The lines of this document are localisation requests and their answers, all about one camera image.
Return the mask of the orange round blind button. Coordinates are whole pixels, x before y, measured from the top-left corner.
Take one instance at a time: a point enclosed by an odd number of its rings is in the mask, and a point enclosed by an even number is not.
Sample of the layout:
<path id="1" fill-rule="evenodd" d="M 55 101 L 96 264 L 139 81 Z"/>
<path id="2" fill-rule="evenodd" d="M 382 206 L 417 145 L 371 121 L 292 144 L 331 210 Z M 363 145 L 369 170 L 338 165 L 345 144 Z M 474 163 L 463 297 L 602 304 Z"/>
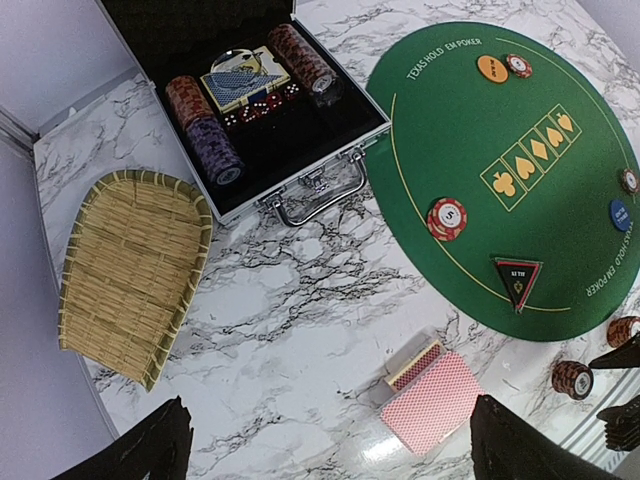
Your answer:
<path id="1" fill-rule="evenodd" d="M 481 55 L 476 65 L 482 76 L 493 83 L 503 84 L 509 79 L 507 67 L 496 57 Z"/>

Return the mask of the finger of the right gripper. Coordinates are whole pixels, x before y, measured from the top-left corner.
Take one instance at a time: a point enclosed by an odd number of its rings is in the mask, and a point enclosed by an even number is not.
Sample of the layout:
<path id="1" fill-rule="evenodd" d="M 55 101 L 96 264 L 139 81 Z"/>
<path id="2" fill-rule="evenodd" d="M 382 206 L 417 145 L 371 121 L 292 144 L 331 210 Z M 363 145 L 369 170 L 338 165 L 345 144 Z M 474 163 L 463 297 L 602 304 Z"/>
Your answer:
<path id="1" fill-rule="evenodd" d="M 592 360 L 589 367 L 593 370 L 639 368 L 639 336 L 639 333 L 635 334 L 620 347 Z"/>
<path id="2" fill-rule="evenodd" d="M 606 408 L 597 414 L 605 423 L 605 444 L 614 451 L 633 451 L 639 446 L 639 403 Z"/>

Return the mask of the red poker chip stack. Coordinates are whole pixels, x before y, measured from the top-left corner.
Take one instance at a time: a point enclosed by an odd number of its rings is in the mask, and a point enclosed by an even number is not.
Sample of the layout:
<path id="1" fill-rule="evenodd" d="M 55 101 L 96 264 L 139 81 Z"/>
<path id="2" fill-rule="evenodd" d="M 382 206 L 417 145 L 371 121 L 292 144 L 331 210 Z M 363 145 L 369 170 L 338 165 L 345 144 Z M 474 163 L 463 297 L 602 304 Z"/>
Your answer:
<path id="1" fill-rule="evenodd" d="M 607 328 L 607 343 L 611 348 L 618 348 L 636 335 L 639 330 L 639 316 L 624 316 L 614 319 Z"/>

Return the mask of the black triangular all-in button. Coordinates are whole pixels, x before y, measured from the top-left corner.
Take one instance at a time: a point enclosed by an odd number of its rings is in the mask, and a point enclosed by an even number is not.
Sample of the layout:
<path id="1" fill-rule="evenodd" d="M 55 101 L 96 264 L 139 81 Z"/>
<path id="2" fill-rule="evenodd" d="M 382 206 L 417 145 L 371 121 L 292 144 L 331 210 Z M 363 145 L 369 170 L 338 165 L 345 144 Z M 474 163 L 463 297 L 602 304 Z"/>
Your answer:
<path id="1" fill-rule="evenodd" d="M 521 314 L 534 288 L 543 263 L 537 260 L 493 257 L 493 265 L 516 314 Z"/>

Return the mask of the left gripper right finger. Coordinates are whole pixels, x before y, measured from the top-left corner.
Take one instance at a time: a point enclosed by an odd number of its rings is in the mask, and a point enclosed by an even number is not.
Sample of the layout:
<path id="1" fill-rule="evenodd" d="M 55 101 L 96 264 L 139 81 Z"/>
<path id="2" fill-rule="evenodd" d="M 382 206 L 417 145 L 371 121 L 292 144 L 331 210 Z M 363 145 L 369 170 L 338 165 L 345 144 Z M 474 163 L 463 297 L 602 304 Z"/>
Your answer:
<path id="1" fill-rule="evenodd" d="M 490 395 L 470 418 L 477 479 L 613 479 L 615 476 L 549 440 Z"/>

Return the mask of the dark brown poker chip stack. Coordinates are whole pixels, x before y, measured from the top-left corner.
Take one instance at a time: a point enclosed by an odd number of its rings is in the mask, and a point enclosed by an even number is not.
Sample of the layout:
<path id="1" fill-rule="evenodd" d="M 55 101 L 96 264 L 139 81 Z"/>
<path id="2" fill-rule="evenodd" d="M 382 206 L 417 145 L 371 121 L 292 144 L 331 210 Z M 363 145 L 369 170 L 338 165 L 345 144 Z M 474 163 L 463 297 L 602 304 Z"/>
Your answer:
<path id="1" fill-rule="evenodd" d="M 553 368 L 551 384 L 556 392 L 581 401 L 590 395 L 594 376 L 587 365 L 577 361 L 561 361 Z"/>

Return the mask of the red chips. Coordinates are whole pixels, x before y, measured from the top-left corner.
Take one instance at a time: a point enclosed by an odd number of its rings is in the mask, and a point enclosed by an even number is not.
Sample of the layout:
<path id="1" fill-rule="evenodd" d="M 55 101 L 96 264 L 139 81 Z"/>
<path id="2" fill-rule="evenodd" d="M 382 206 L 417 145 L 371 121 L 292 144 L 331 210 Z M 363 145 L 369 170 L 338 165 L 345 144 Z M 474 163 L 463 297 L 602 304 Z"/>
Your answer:
<path id="1" fill-rule="evenodd" d="M 454 198 L 444 197 L 437 200 L 427 214 L 427 228 L 439 241 L 454 241 L 467 224 L 467 211 L 462 203 Z"/>

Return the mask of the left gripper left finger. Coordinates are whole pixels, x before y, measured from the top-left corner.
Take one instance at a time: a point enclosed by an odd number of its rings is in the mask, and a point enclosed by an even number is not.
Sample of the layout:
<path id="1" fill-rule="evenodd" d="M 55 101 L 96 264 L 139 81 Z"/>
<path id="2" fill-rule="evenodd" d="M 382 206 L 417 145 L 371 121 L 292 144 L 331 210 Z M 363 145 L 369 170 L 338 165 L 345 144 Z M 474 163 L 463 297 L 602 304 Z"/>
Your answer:
<path id="1" fill-rule="evenodd" d="M 189 410 L 177 396 L 59 479 L 184 479 L 193 441 Z"/>

